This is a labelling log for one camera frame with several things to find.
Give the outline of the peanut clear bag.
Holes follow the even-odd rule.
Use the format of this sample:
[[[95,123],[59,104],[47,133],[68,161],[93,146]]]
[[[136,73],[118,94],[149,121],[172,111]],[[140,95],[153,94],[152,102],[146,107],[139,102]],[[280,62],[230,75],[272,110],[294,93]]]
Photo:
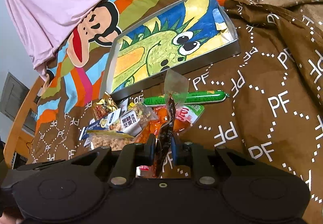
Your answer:
[[[123,147],[132,144],[137,140],[136,137],[115,131],[90,133],[88,139],[92,150],[103,146],[109,146],[112,151],[122,150]]]

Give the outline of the mixed nuts clear bag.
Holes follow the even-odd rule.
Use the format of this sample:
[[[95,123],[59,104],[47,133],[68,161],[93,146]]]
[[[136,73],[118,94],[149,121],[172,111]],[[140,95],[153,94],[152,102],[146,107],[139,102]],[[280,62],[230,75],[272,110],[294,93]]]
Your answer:
[[[136,137],[153,120],[158,120],[154,110],[142,103],[137,103],[113,122],[109,130]]]

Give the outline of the orange snack bag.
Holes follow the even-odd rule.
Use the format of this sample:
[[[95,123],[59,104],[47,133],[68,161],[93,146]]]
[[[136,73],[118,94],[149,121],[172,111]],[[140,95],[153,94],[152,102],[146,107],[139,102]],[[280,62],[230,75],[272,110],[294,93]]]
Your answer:
[[[166,124],[168,121],[169,115],[166,110],[166,107],[153,108],[153,111],[157,115],[157,120],[150,120],[141,133],[136,137],[135,143],[146,143],[149,135],[155,135],[155,138],[158,137],[160,128]],[[180,133],[190,129],[193,124],[189,121],[180,120],[179,113],[176,113],[174,132]]]

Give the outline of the grey wall cabinet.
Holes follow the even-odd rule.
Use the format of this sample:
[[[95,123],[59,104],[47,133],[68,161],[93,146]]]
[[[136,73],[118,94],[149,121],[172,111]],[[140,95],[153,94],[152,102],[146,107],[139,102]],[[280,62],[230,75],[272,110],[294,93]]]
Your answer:
[[[28,92],[29,88],[9,72],[1,94],[1,112],[14,121]]]

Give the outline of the gold foil snack packet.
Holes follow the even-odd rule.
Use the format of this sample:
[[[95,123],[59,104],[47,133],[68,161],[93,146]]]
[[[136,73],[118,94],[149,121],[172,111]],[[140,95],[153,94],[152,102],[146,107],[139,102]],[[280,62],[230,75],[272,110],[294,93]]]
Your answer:
[[[107,92],[104,93],[103,97],[94,103],[93,105],[93,115],[95,120],[99,120],[109,113],[116,111],[118,106]]]

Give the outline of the white red-lettered snack pack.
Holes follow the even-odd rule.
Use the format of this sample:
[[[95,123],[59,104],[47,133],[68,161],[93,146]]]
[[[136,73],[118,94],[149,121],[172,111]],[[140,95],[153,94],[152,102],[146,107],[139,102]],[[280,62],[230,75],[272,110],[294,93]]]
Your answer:
[[[203,105],[183,105],[181,108],[176,109],[176,119],[194,124],[202,115],[205,108]]]

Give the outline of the blue white snack bar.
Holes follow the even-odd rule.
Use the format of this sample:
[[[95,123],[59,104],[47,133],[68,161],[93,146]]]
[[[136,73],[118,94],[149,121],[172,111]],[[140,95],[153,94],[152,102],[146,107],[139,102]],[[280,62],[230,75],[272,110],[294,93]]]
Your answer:
[[[103,118],[94,121],[90,125],[83,127],[78,140],[79,141],[85,140],[87,137],[89,137],[89,133],[92,130],[100,131],[100,130],[109,129],[109,126],[119,119],[120,114],[121,114],[121,109],[119,108],[116,111],[113,111],[108,115],[104,116]]]

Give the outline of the brown monkey print duvet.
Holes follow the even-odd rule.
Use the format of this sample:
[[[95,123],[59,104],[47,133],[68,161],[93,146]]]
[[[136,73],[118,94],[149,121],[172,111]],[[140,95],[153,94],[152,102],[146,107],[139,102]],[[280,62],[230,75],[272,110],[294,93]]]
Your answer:
[[[111,1],[121,30],[178,0]],[[189,90],[223,89],[184,139],[224,145],[301,177],[311,199],[304,218],[322,223],[322,0],[217,0],[238,34],[241,53],[185,76]],[[62,43],[46,63],[51,75],[38,102],[27,163],[81,155],[81,126],[93,116],[110,46],[89,42],[87,64],[74,67]]]

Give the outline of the metal tray with dinosaur drawing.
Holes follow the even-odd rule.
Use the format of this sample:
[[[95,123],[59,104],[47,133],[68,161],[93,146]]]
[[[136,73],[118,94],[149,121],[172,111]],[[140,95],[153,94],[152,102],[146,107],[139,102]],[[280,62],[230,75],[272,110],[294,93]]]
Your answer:
[[[112,43],[100,94],[120,100],[241,52],[236,29],[217,0],[179,0],[140,20]]]

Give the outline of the dark clear snack packet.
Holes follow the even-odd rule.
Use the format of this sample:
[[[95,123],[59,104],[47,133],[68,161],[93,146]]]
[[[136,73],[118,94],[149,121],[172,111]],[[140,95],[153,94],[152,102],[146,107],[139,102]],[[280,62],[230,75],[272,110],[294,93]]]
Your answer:
[[[155,146],[153,166],[156,178],[160,177],[162,173],[163,163],[174,136],[176,108],[181,109],[185,103],[188,87],[189,82],[187,78],[172,69],[167,70],[164,83],[164,99],[168,119],[161,125]]]

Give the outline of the green sausage stick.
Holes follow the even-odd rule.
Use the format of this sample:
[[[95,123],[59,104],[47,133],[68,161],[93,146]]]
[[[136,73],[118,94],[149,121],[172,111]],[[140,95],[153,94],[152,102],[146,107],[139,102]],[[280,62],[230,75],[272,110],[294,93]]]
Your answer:
[[[174,95],[174,102],[177,104],[208,104],[218,103],[229,98],[229,94],[223,90],[212,90],[212,91],[197,91],[189,92],[186,94],[186,99],[183,100],[183,95]],[[145,98],[143,104],[146,106],[160,106],[165,105],[169,100],[169,97],[165,95],[154,96]]]

